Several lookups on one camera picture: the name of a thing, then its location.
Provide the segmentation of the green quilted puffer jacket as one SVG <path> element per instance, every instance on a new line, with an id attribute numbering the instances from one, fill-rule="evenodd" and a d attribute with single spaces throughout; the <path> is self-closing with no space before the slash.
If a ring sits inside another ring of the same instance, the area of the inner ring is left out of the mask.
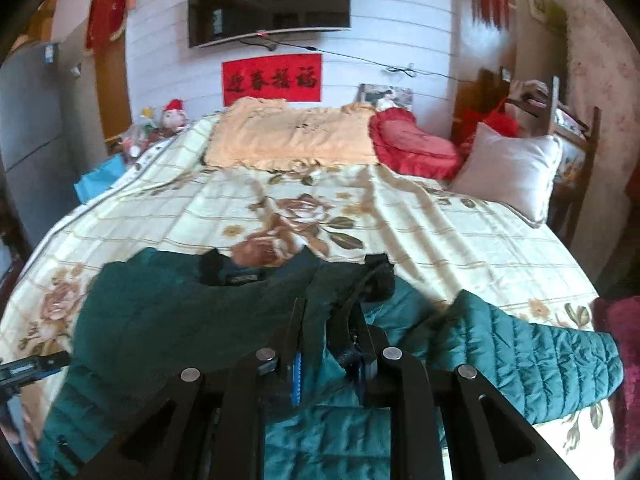
<path id="1" fill-rule="evenodd" d="M 73 356 L 38 444 L 40 474 L 77 474 L 169 378 L 224 370 L 265 347 L 306 302 L 302 402 L 269 425 L 269 479 L 385 479 L 390 414 L 366 410 L 326 345 L 326 322 L 357 299 L 393 346 L 435 370 L 469 364 L 528 422 L 608 398 L 624 372 L 607 334 L 532 324 L 459 292 L 440 312 L 383 255 L 327 262 L 303 250 L 276 268 L 145 249 L 103 267 L 78 315 Z"/>

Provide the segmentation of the blue bag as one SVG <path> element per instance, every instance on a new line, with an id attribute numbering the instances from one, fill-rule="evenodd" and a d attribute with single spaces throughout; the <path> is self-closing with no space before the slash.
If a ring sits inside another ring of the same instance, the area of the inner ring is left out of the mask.
<path id="1" fill-rule="evenodd" d="M 74 184 L 78 200 L 82 204 L 98 197 L 108 190 L 126 172 L 126 166 L 121 154 L 107 159 L 99 167 L 83 174 Z"/>

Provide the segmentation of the white square pillow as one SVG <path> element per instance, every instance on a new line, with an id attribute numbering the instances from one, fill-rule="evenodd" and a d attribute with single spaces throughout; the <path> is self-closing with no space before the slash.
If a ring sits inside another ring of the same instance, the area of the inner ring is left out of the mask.
<path id="1" fill-rule="evenodd" d="M 505 204 L 529 223 L 547 221 L 563 149 L 556 136 L 507 138 L 482 122 L 450 191 Z"/>

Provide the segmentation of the red heart cushion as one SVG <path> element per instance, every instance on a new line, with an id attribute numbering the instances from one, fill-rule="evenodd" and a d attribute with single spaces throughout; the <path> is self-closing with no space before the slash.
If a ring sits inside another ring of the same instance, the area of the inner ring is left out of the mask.
<path id="1" fill-rule="evenodd" d="M 389 108 L 370 118 L 369 136 L 378 161 L 406 176 L 450 180 L 463 165 L 452 142 L 432 136 L 403 108 Z"/>

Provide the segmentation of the grey refrigerator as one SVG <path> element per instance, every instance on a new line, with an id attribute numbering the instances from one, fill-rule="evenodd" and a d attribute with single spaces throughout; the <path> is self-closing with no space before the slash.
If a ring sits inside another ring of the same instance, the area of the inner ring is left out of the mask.
<path id="1" fill-rule="evenodd" d="M 29 247 L 79 205 L 63 128 L 58 46 L 31 42 L 1 66 L 1 167 Z"/>

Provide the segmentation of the orange ruffled pillow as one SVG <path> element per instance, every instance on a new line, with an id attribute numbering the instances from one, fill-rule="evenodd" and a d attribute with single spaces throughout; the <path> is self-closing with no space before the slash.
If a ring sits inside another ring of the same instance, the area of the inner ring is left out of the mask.
<path id="1" fill-rule="evenodd" d="M 259 170 L 374 165 L 374 115 L 367 103 L 294 108 L 285 100 L 242 98 L 213 126 L 204 162 Z"/>

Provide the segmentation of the wooden chair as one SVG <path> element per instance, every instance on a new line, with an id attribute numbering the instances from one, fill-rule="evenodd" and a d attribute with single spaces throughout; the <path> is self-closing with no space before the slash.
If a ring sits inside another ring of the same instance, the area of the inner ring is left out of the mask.
<path id="1" fill-rule="evenodd" d="M 593 107 L 592 118 L 584 122 L 562 102 L 562 79 L 501 81 L 495 88 L 498 109 L 519 112 L 529 124 L 522 136 L 550 134 L 561 143 L 562 155 L 553 178 L 547 223 L 565 246 L 573 243 L 578 220 L 593 172 L 600 140 L 602 110 Z"/>

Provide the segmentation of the pig plush toy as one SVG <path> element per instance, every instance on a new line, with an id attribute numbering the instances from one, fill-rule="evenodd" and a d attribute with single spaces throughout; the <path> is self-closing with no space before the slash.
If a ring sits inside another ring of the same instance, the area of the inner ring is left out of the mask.
<path id="1" fill-rule="evenodd" d="M 160 116 L 160 126 L 172 134 L 178 133 L 189 122 L 186 111 L 183 108 L 183 102 L 179 99 L 172 99 L 163 109 Z"/>

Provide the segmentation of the framed photo on headboard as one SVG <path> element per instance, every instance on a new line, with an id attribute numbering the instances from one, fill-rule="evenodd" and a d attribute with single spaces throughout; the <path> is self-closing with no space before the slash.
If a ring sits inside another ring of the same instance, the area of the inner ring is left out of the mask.
<path id="1" fill-rule="evenodd" d="M 413 91 L 385 84 L 360 84 L 358 101 L 371 104 L 378 112 L 389 108 L 412 110 Z"/>

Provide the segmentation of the red Chinese couplet banner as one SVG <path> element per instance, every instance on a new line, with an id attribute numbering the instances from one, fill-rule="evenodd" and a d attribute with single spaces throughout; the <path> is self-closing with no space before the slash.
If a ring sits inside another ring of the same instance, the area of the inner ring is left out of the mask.
<path id="1" fill-rule="evenodd" d="M 321 54 L 242 58 L 221 65 L 222 104 L 250 96 L 288 102 L 320 102 Z"/>

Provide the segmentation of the red hanging banner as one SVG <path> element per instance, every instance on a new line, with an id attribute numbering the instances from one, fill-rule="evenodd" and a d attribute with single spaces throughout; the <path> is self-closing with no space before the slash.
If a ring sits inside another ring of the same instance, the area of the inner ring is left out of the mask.
<path id="1" fill-rule="evenodd" d="M 128 11 L 136 4 L 137 0 L 91 0 L 85 50 L 91 54 L 99 52 L 122 36 Z"/>

